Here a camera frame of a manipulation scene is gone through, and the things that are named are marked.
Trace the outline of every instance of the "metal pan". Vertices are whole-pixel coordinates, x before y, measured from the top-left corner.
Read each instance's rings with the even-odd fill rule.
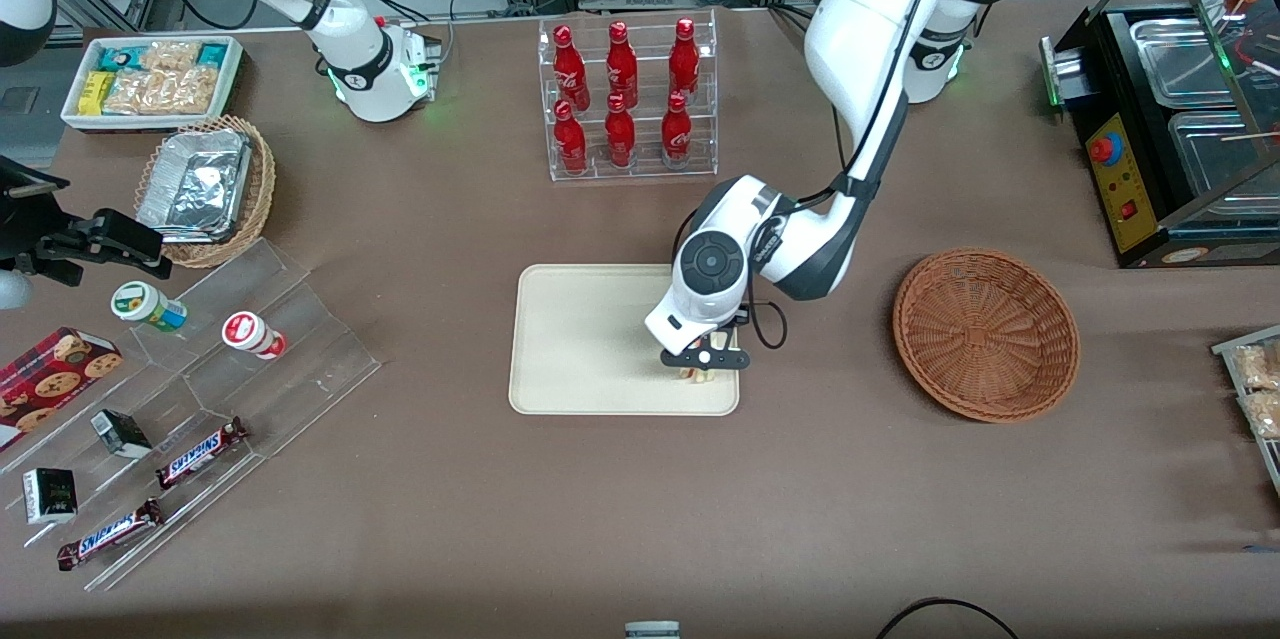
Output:
[[[1239,111],[1181,111],[1169,122],[1187,179],[1206,193],[1258,160],[1253,142],[1224,142],[1247,133]],[[1220,216],[1280,216],[1280,165],[1239,184],[1208,207]]]
[[[1194,19],[1138,20],[1129,28],[1156,101],[1169,109],[1231,109],[1231,92]]]

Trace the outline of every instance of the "snickers bar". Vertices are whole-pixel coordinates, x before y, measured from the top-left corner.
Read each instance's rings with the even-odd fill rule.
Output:
[[[232,444],[236,444],[244,437],[248,437],[248,432],[244,430],[244,425],[241,424],[238,416],[220,425],[218,432],[210,434],[207,439],[197,443],[187,453],[169,462],[169,466],[156,470],[156,479],[160,479],[160,490],[169,489],[196,474],[205,465],[214,461],[214,457],[225,452]]]
[[[147,499],[132,514],[108,524],[79,542],[58,549],[58,570],[70,571],[106,547],[119,546],[143,529],[164,524],[160,503]]]

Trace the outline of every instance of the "small black box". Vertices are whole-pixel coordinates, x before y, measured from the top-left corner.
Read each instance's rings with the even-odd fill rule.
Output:
[[[151,442],[146,434],[138,429],[138,423],[132,416],[105,408],[93,415],[90,420],[93,432],[106,444],[106,451],[118,457],[142,458],[151,452]]]
[[[22,497],[27,501],[27,524],[76,519],[76,478],[69,469],[32,469],[23,474]]]

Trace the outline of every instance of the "empty wicker basket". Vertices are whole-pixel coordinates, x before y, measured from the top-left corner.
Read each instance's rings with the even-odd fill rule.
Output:
[[[989,250],[919,261],[893,303],[893,339],[925,392],[982,421],[1048,411],[1080,366],[1080,337],[1060,293],[1037,270]]]

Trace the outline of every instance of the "control panel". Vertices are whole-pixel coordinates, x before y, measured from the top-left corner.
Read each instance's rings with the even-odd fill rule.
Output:
[[[1116,247],[1126,252],[1157,232],[1156,211],[1138,173],[1120,115],[1107,119],[1084,143],[1093,169],[1093,182],[1111,225]]]

